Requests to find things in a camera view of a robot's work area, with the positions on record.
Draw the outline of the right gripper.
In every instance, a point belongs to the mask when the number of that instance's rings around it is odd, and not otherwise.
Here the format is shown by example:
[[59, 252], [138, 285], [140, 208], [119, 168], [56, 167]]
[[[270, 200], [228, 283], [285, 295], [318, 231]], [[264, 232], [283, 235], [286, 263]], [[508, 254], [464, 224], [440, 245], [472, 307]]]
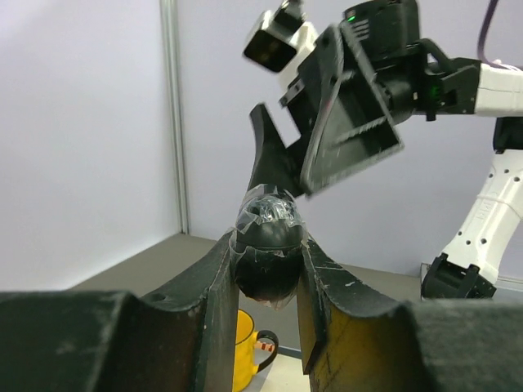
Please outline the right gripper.
[[280, 83], [287, 88], [281, 105], [294, 118], [307, 107], [309, 145], [305, 157], [302, 138], [286, 147], [266, 105], [256, 105], [249, 114], [255, 157], [248, 190], [276, 185], [294, 198], [310, 197], [404, 148], [350, 25], [331, 24], [321, 34], [311, 24], [301, 28]]

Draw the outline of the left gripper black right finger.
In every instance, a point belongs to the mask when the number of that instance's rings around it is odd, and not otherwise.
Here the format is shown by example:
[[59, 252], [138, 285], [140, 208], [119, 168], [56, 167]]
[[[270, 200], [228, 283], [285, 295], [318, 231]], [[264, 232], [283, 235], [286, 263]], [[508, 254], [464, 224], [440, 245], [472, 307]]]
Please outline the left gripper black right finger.
[[519, 391], [522, 306], [396, 301], [309, 240], [297, 289], [302, 369], [314, 391]]

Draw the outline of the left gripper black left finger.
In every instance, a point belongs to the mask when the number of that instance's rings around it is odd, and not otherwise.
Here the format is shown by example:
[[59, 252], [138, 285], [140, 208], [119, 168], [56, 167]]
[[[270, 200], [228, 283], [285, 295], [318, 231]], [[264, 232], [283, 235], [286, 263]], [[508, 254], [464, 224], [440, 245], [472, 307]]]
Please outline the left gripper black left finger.
[[222, 236], [152, 292], [4, 292], [4, 391], [229, 391], [239, 293]]

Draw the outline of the black earbud charging case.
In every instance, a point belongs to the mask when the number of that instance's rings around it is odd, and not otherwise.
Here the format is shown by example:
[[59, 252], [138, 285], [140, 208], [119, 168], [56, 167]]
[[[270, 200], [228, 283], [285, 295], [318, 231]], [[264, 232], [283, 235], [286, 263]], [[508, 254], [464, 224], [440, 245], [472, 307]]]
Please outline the black earbud charging case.
[[294, 197], [273, 184], [244, 196], [229, 239], [234, 282], [247, 297], [283, 309], [296, 295], [308, 231]]

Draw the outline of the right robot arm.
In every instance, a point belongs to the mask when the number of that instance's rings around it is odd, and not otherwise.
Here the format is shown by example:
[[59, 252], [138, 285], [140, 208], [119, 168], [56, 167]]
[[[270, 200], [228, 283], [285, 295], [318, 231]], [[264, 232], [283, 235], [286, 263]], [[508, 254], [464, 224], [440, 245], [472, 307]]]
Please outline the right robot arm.
[[323, 29], [300, 1], [264, 11], [246, 60], [273, 73], [297, 128], [268, 108], [249, 184], [284, 200], [355, 179], [346, 217], [367, 253], [427, 264], [424, 299], [489, 298], [522, 232], [522, 73], [450, 57], [420, 32], [415, 1], [366, 1]]

